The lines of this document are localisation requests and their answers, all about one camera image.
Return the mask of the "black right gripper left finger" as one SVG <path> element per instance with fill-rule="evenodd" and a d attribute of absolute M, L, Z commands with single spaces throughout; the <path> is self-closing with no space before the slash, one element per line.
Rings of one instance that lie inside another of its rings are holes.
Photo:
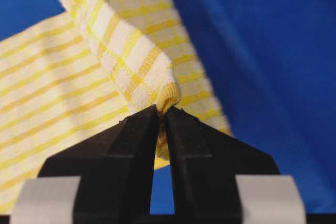
<path fill-rule="evenodd" d="M 159 115 L 150 106 L 43 163 L 10 223 L 128 223 L 150 210 Z"/>

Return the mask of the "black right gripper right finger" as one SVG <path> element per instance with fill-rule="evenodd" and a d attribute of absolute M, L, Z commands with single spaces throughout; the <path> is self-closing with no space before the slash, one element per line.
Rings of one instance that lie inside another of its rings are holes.
<path fill-rule="evenodd" d="M 294 179 L 273 158 L 184 110 L 165 116 L 175 212 L 194 223 L 305 223 Z"/>

